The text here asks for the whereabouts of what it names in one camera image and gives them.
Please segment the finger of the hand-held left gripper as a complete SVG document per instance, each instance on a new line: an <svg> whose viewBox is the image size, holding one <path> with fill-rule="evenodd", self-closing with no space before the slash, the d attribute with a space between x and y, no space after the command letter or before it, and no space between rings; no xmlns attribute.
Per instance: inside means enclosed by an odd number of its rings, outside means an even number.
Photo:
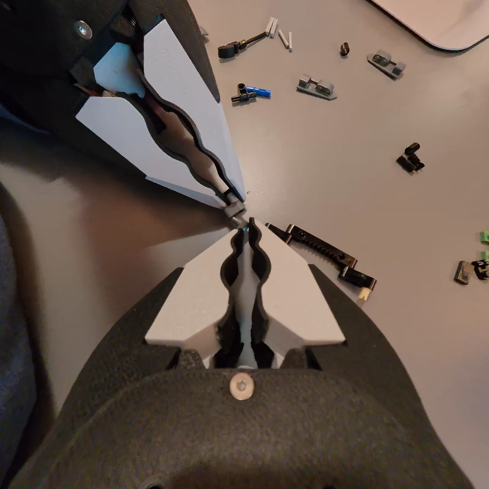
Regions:
<svg viewBox="0 0 489 489"><path fill-rule="evenodd" d="M147 180L218 209L223 196L182 156L162 144L149 116L124 97L89 97L76 119L138 168Z"/></svg>
<svg viewBox="0 0 489 489"><path fill-rule="evenodd" d="M168 112L180 119L195 146L211 159L242 202L246 190L222 104L214 98L167 20L144 35L144 78Z"/></svg>

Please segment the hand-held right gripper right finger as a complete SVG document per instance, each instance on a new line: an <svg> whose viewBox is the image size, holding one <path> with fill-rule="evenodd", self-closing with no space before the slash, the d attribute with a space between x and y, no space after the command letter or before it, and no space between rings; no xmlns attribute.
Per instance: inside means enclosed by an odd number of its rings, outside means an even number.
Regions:
<svg viewBox="0 0 489 489"><path fill-rule="evenodd" d="M258 368L279 368L290 350L344 343L308 263L255 218L248 242L259 280L250 333Z"/></svg>

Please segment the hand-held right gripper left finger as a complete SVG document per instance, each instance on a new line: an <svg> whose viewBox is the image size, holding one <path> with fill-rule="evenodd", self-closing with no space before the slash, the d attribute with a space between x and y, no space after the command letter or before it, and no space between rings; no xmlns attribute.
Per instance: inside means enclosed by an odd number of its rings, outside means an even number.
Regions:
<svg viewBox="0 0 489 489"><path fill-rule="evenodd" d="M205 368L241 342L231 288L244 231L230 231L189 261L145 335L146 343L196 351Z"/></svg>

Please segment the black lego axle with connector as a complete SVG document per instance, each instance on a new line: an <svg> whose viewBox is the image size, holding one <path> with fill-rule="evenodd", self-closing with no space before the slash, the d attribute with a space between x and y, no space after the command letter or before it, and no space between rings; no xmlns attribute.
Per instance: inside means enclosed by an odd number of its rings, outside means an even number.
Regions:
<svg viewBox="0 0 489 489"><path fill-rule="evenodd" d="M258 35L255 35L249 39L243 39L240 41L232 41L226 45L218 47L218 57L219 59L231 59L238 55L240 52L247 49L249 45L254 44L255 42L264 39L267 36L266 32L262 32Z"/></svg>

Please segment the black lego gear rack assembly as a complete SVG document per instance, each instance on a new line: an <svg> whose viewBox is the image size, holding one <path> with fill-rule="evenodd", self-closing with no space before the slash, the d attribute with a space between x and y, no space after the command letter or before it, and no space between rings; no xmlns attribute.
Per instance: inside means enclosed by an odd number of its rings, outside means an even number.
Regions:
<svg viewBox="0 0 489 489"><path fill-rule="evenodd" d="M376 279L356 269L358 260L355 257L294 224L290 224L286 230L281 230L271 223L266 223L266 227L286 244L296 241L332 261L339 271L339 279L359 289L359 300L368 300L375 288Z"/></svg>

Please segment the grey lego panel piece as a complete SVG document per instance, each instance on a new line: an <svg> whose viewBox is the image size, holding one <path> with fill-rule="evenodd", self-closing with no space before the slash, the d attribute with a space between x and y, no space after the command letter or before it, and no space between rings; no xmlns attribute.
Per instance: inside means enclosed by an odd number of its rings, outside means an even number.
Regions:
<svg viewBox="0 0 489 489"><path fill-rule="evenodd" d="M391 54L383 50L378 50L376 53L367 55L367 61L380 72L387 75L391 80L398 80L403 76L406 64L402 62L392 61Z"/></svg>
<svg viewBox="0 0 489 489"><path fill-rule="evenodd" d="M329 83L322 79L316 81L308 74L303 74L300 77L296 90L327 101L337 99L337 94L334 91L333 83Z"/></svg>

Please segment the dark lego slope piece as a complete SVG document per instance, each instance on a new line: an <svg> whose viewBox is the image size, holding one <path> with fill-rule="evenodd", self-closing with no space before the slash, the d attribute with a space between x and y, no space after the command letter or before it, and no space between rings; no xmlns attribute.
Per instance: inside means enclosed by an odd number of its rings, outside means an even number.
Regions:
<svg viewBox="0 0 489 489"><path fill-rule="evenodd" d="M457 265L454 275L454 281L458 284L468 285L473 273L473 263L462 260Z"/></svg>

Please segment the black lego block connector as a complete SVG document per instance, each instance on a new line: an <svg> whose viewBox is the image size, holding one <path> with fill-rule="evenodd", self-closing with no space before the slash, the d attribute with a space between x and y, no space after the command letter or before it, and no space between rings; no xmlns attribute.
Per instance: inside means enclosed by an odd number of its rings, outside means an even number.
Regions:
<svg viewBox="0 0 489 489"><path fill-rule="evenodd" d="M397 158L396 162L408 173L419 172L425 167L425 164L416 154L404 154Z"/></svg>

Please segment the black connector with blue pin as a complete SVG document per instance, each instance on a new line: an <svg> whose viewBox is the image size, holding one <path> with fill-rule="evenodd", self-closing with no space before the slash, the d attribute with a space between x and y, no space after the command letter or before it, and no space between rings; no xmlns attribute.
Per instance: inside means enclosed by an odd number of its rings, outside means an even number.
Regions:
<svg viewBox="0 0 489 489"><path fill-rule="evenodd" d="M244 103L256 98L271 98L271 91L257 87L247 86L244 83L237 85L237 94L231 97L231 103Z"/></svg>

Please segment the person's torso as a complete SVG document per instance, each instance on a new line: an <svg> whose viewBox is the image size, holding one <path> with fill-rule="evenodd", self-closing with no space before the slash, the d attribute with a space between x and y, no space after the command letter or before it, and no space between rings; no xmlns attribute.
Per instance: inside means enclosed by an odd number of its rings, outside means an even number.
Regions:
<svg viewBox="0 0 489 489"><path fill-rule="evenodd" d="M1 488L39 488L39 451L56 409L41 351L32 235L1 184Z"/></svg>

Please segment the white monitor stand base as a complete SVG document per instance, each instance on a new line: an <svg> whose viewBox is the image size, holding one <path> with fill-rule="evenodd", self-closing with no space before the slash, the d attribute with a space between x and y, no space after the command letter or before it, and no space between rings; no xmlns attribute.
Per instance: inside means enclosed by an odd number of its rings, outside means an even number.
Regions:
<svg viewBox="0 0 489 489"><path fill-rule="evenodd" d="M429 45L462 51L488 38L488 1L373 1Z"/></svg>

